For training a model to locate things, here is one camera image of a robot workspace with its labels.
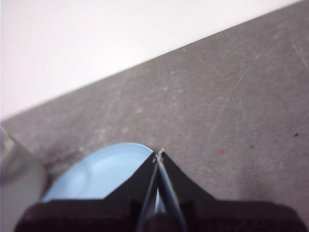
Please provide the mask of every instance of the white background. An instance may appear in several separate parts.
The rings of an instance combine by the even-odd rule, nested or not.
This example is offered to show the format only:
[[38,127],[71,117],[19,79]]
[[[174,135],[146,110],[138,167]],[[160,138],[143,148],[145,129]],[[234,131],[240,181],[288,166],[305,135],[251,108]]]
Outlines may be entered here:
[[2,0],[1,119],[297,0]]

